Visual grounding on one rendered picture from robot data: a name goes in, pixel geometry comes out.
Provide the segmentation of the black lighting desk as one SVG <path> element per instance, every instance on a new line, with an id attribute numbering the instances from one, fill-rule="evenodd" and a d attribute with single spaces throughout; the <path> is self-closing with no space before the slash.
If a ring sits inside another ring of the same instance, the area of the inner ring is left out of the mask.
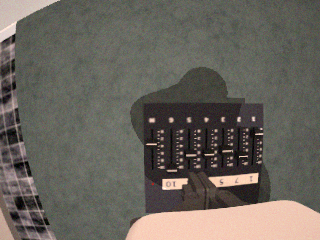
<path id="1" fill-rule="evenodd" d="M 146 213 L 183 202 L 188 172 L 204 172 L 219 190 L 258 204 L 263 104 L 143 103 L 143 120 Z"/>

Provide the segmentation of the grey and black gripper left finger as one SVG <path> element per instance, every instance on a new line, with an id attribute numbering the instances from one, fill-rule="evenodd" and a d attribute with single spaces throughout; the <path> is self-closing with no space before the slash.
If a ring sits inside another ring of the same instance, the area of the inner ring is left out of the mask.
<path id="1" fill-rule="evenodd" d="M 183 202 L 168 210 L 167 212 L 204 210 L 204 196 L 205 189 L 201 184 L 200 180 L 198 179 L 197 175 L 193 172 L 188 172 L 188 183 L 182 184 Z M 132 219 L 130 221 L 130 228 L 140 218 L 142 217 Z"/>

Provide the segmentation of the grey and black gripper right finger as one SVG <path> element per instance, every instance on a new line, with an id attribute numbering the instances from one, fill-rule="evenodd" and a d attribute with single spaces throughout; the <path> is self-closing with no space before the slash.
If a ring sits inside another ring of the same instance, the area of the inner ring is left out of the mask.
<path id="1" fill-rule="evenodd" d="M 205 189 L 204 210 L 253 204 L 241 201 L 238 197 L 227 190 L 219 190 L 204 172 L 198 172 L 196 175 Z"/>

